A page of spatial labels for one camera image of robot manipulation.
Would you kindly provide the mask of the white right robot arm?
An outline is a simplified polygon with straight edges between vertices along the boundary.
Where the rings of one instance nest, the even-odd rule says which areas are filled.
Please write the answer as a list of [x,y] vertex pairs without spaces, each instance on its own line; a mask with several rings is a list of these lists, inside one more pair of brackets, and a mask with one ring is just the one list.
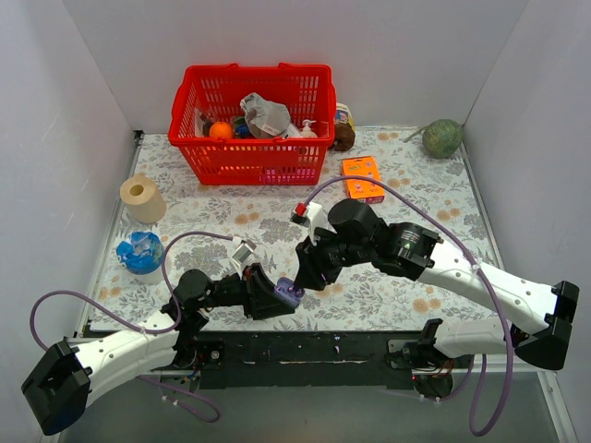
[[307,290],[321,291],[336,282],[342,269],[371,264],[380,272],[437,286],[490,310],[498,317],[453,323],[429,320],[418,339],[390,351],[394,366],[426,368],[474,354],[513,351],[521,360],[547,370],[563,368],[573,329],[579,289],[561,281],[554,286],[516,277],[486,263],[472,264],[437,233],[411,222],[387,223],[365,203],[347,198],[328,213],[331,229],[316,226],[321,207],[298,205],[293,222],[308,228],[295,249],[294,280],[270,281],[259,264],[245,271],[254,297],[255,319],[292,314]]

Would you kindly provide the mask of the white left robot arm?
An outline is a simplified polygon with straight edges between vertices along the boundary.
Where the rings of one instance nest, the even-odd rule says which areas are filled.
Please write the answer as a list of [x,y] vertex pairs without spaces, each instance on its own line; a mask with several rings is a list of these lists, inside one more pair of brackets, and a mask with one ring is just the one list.
[[218,281],[191,269],[181,276],[173,298],[137,329],[49,347],[21,391],[42,432],[59,434],[94,401],[134,377],[168,366],[198,372],[219,364],[223,345],[198,340],[212,309],[240,306],[248,318],[267,319],[294,313],[303,295],[287,278],[272,282],[258,263]]

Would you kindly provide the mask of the lavender earbud charging case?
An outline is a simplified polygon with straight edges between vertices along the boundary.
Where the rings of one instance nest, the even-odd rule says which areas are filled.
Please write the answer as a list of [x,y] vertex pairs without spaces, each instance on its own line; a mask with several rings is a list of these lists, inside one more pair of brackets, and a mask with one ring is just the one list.
[[296,297],[292,294],[293,288],[297,288],[293,281],[286,277],[281,277],[275,284],[274,297],[292,308],[297,308],[300,305],[305,291],[301,289],[303,291],[302,296]]

